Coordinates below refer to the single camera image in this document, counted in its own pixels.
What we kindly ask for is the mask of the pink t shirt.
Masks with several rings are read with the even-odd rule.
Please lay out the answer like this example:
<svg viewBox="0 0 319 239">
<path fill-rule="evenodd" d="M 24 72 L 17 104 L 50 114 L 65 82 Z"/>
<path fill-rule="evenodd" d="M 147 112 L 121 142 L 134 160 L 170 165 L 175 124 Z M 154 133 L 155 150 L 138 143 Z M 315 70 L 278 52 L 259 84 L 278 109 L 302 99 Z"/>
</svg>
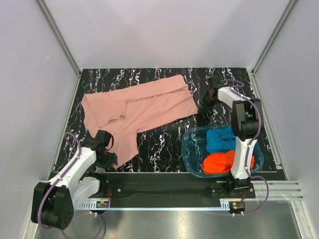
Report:
<svg viewBox="0 0 319 239">
<path fill-rule="evenodd" d="M 111 152 L 117 169 L 138 155 L 137 134 L 198 112 L 182 75 L 124 89 L 83 96 L 84 126 L 92 137 L 99 130 L 114 137 Z"/>
</svg>

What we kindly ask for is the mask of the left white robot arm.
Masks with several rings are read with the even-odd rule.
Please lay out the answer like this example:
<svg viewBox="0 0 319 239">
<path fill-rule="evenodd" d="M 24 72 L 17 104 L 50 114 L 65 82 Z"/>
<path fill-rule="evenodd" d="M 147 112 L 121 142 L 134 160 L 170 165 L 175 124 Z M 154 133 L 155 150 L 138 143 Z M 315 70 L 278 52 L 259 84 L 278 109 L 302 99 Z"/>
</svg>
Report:
<svg viewBox="0 0 319 239">
<path fill-rule="evenodd" d="M 117 163 L 116 154 L 110 152 L 114 137 L 104 130 L 83 141 L 70 132 L 64 137 L 74 138 L 75 154 L 60 172 L 49 180 L 38 182 L 33 191 L 31 221 L 46 229 L 66 229 L 75 209 L 89 197 L 112 193 L 103 174 L 87 172 L 87 169 L 92 165 L 112 169 Z"/>
</svg>

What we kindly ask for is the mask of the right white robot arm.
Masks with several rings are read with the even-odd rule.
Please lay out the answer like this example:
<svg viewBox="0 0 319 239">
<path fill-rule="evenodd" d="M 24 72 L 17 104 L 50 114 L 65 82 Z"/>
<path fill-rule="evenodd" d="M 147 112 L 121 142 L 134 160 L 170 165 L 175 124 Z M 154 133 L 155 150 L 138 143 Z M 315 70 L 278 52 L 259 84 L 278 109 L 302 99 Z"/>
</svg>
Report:
<svg viewBox="0 0 319 239">
<path fill-rule="evenodd" d="M 235 135 L 236 146 L 234 163 L 226 180 L 226 191 L 231 197 L 238 197 L 249 190 L 251 161 L 257 137 L 263 128 L 261 101 L 239 93 L 236 88 L 244 84 L 232 80 L 236 85 L 228 85 L 229 80 L 213 76 L 208 79 L 209 90 L 200 103 L 200 109 L 208 111 L 218 103 L 225 103 L 232 109 L 231 129 Z"/>
</svg>

